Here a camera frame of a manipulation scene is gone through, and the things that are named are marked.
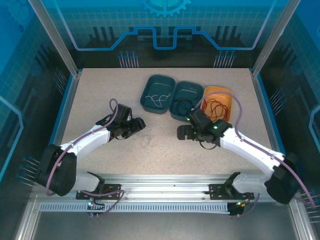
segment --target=white string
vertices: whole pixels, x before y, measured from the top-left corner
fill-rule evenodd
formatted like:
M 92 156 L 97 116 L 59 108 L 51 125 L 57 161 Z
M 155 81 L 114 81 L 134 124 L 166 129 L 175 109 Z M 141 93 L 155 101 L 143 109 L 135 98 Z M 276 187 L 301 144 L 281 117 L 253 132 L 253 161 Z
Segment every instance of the white string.
M 151 98 L 151 100 L 154 103 L 154 105 L 156 105 L 157 107 L 162 107 L 161 101 L 163 101 L 163 102 L 167 101 L 168 97 L 171 96 L 171 92 L 167 96 L 166 95 L 161 95 L 158 100 L 154 100 L 154 97 L 157 97 L 157 96 L 158 95 L 152 95 L 152 96 L 146 96 L 145 98 Z

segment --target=black cable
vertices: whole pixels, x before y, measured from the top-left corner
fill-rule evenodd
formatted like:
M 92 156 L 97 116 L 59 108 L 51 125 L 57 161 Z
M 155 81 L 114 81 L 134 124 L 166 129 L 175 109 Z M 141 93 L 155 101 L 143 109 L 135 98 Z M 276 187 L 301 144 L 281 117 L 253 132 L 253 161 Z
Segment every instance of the black cable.
M 188 113 L 191 111 L 192 108 L 194 108 L 196 106 L 196 104 L 199 101 L 199 93 L 197 88 L 191 84 L 191 87 L 195 90 L 197 96 L 192 98 L 192 97 L 179 97 L 175 100 L 173 100 L 173 102 L 176 103 L 175 105 L 175 111 L 177 112 L 177 114 L 181 117 L 186 117 L 188 115 Z
M 95 198 L 93 199 L 93 203 L 94 203 L 95 205 L 104 206 L 104 207 L 105 207 L 105 205 L 104 205 L 103 203 L 97 203 Z
M 202 145 L 202 142 L 201 142 L 201 141 L 199 141 L 199 143 L 200 143 L 200 146 L 201 146 L 201 147 L 203 147 L 204 149 L 207 149 L 207 150 L 212 150 L 212 149 L 215 149 L 215 148 L 217 147 L 217 145 L 214 145 L 212 148 L 206 148 L 206 147 L 204 147 L 204 146 Z

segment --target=red wire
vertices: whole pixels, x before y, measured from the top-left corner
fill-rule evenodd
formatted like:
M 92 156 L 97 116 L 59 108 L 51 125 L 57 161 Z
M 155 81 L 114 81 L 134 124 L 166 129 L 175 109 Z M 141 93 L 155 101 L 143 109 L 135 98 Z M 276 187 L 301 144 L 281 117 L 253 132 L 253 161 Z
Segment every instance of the red wire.
M 225 121 L 227 120 L 229 110 L 226 105 L 222 104 L 220 101 L 215 100 L 214 98 L 211 98 L 208 101 L 204 100 L 202 110 L 205 112 L 208 106 L 210 106 L 211 110 L 209 110 L 210 114 L 206 114 L 213 122 L 217 121 L 218 119 L 222 119 Z
M 103 193 L 106 193 L 106 192 L 108 192 L 108 191 L 110 191 L 110 190 L 111 190 L 111 188 L 107 188 L 106 190 L 104 190 Z

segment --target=gear logo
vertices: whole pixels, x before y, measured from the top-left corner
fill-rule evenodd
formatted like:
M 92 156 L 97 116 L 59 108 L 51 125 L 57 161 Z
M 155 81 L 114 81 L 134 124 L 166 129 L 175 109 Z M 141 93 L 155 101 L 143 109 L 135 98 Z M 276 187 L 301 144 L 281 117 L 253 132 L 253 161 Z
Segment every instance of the gear logo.
M 187 4 L 191 0 L 142 0 L 144 10 L 149 10 L 150 14 L 155 14 L 157 17 L 167 16 L 173 17 L 174 14 L 180 14 L 181 10 L 185 10 Z

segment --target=cable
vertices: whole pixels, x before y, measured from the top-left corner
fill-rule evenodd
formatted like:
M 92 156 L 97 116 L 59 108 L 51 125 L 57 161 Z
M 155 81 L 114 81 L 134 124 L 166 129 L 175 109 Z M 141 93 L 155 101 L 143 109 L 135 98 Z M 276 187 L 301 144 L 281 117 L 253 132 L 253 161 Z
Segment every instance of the cable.
M 188 113 L 195 107 L 195 104 L 198 102 L 199 99 L 199 92 L 197 87 L 193 84 L 190 85 L 194 89 L 194 93 L 196 93 L 196 97 L 179 97 L 175 99 L 173 102 L 176 103 L 175 111 L 181 117 L 186 117 Z
M 169 92 L 169 94 L 167 96 L 161 95 L 158 100 L 154 100 L 154 97 L 156 97 L 156 96 L 158 96 L 158 95 L 145 96 L 145 98 L 151 98 L 154 105 L 156 105 L 157 107 L 162 107 L 161 101 L 163 101 L 163 102 L 167 101 L 168 97 L 171 96 L 171 92 Z
M 115 110 L 112 109 L 112 106 L 111 106 L 112 101 L 115 102 Z M 49 192 L 49 188 L 50 188 L 50 184 L 51 184 L 52 178 L 53 178 L 53 176 L 54 176 L 54 173 L 55 173 L 55 171 L 56 171 L 56 169 L 57 169 L 57 166 L 58 166 L 58 164 L 61 162 L 61 160 L 62 160 L 62 158 L 64 157 L 64 155 L 66 155 L 66 153 L 67 153 L 75 144 L 77 144 L 78 142 L 80 142 L 82 139 L 84 139 L 84 138 L 90 136 L 91 134 L 94 134 L 94 133 L 96 133 L 96 132 L 98 132 L 98 131 L 106 128 L 107 126 L 109 126 L 109 125 L 116 119 L 116 116 L 117 116 L 117 114 L 118 114 L 118 108 L 119 108 L 119 106 L 118 106 L 118 101 L 117 101 L 116 99 L 112 98 L 112 99 L 109 101 L 109 106 L 110 106 L 111 110 L 113 111 L 113 113 L 112 113 L 112 114 L 113 114 L 113 117 L 111 118 L 111 120 L 108 121 L 104 126 L 99 127 L 99 128 L 97 128 L 96 130 L 94 130 L 94 131 L 87 132 L 86 134 L 84 134 L 84 135 L 80 136 L 79 138 L 77 138 L 71 145 L 69 145 L 69 146 L 60 154 L 60 156 L 58 157 L 58 159 L 55 161 L 55 163 L 54 163 L 54 165 L 53 165 L 53 168 L 52 168 L 52 170 L 51 170 L 51 172 L 50 172 L 48 181 L 47 181 L 46 186 L 45 186 L 45 194 L 46 194 L 47 196 L 53 196 L 53 195 L 55 195 L 54 192 Z
M 198 108 L 198 107 L 200 106 L 200 104 L 202 103 L 202 101 L 203 101 L 205 98 L 207 98 L 207 97 L 209 97 L 209 96 L 211 96 L 211 95 L 214 95 L 214 94 L 226 94 L 226 95 L 229 95 L 229 96 L 231 96 L 232 98 L 234 98 L 234 100 L 237 102 L 237 104 L 238 104 L 238 106 L 239 106 L 239 116 L 238 116 L 238 118 L 237 118 L 237 120 L 236 120 L 236 122 L 235 122 L 235 125 L 234 125 L 235 134 L 238 136 L 239 139 L 241 139 L 241 140 L 242 140 L 243 142 L 245 142 L 246 144 L 248 144 L 248 145 L 250 145 L 250 146 L 252 146 L 252 147 L 260 150 L 261 152 L 265 153 L 266 155 L 268 155 L 268 156 L 271 157 L 272 159 L 275 159 L 275 160 L 278 161 L 280 164 L 282 164 L 282 165 L 294 176 L 294 178 L 295 178 L 295 179 L 297 180 L 297 182 L 300 184 L 300 186 L 302 187 L 302 189 L 303 189 L 303 191 L 305 192 L 306 196 L 308 197 L 308 199 L 309 199 L 309 201 L 310 201 L 310 203 L 311 203 L 311 206 L 312 206 L 313 208 L 316 208 L 316 204 L 315 204 L 314 200 L 312 199 L 312 197 L 311 197 L 311 195 L 310 195 L 310 193 L 309 193 L 309 190 L 307 189 L 307 187 L 305 186 L 305 184 L 302 182 L 302 180 L 300 179 L 300 177 L 295 173 L 295 171 L 293 171 L 293 169 L 292 169 L 288 164 L 286 164 L 285 162 L 281 161 L 278 157 L 273 156 L 272 153 L 270 153 L 270 152 L 264 150 L 263 148 L 255 145 L 254 143 L 246 140 L 244 137 L 242 137 L 242 136 L 240 135 L 240 133 L 239 133 L 239 131 L 238 131 L 238 126 L 239 126 L 239 122 L 240 122 L 240 119 L 241 119 L 241 116 L 242 116 L 242 105 L 241 105 L 239 99 L 238 99 L 235 95 L 233 95 L 233 94 L 231 94 L 231 93 L 229 93 L 229 92 L 226 92 L 226 91 L 215 91 L 215 92 L 211 92 L 210 94 L 207 94 L 207 95 L 203 96 L 203 97 L 201 98 L 201 100 L 197 103 L 197 105 L 196 105 L 195 107 Z
M 250 203 L 250 200 L 251 200 L 251 194 L 250 194 L 250 192 L 247 192 L 246 193 L 246 196 L 247 196 L 247 198 L 248 198 L 248 204 Z
M 238 215 L 238 218 L 240 218 L 240 216 L 243 217 L 243 216 L 249 214 L 250 212 L 252 212 L 253 209 L 256 207 L 259 199 L 260 199 L 260 193 L 258 193 L 258 195 L 256 196 L 256 200 L 254 201 L 254 204 L 252 205 L 252 207 L 250 207 L 250 209 L 248 211 L 246 211 L 245 213 L 242 213 L 241 215 Z
M 109 213 L 119 202 L 120 200 L 123 198 L 123 196 L 125 195 L 125 191 L 124 190 L 117 190 L 117 191 L 112 191 L 112 192 L 108 192 L 108 193 L 103 193 L 103 194 L 95 194 L 95 193 L 91 193 L 89 191 L 81 191 L 84 194 L 87 194 L 89 196 L 93 196 L 93 197 L 104 197 L 104 196 L 109 196 L 109 195 L 113 195 L 113 194 L 118 194 L 118 193 L 122 193 L 121 196 L 119 197 L 119 199 L 111 206 L 108 208 L 107 211 L 102 212 L 101 214 L 96 213 L 96 214 L 92 214 L 92 216 L 95 217 L 99 217 L 101 215 L 107 214 Z
M 105 206 L 103 203 L 97 203 L 95 198 L 93 199 L 93 203 L 97 206 Z
M 208 106 L 210 106 L 211 108 L 211 110 L 209 110 L 210 114 L 206 113 Z M 214 98 L 211 98 L 208 101 L 206 101 L 205 99 L 203 100 L 202 111 L 205 112 L 205 114 L 211 119 L 212 122 L 215 122 L 218 119 L 226 121 L 229 113 L 228 107 Z
M 206 147 L 204 147 L 204 146 L 202 145 L 202 142 L 201 142 L 201 141 L 199 141 L 199 143 L 200 143 L 200 146 L 201 146 L 201 147 L 203 147 L 204 149 L 207 149 L 207 150 L 212 150 L 212 149 L 215 149 L 215 148 L 217 147 L 217 145 L 214 145 L 214 146 L 211 147 L 211 148 L 206 148 Z

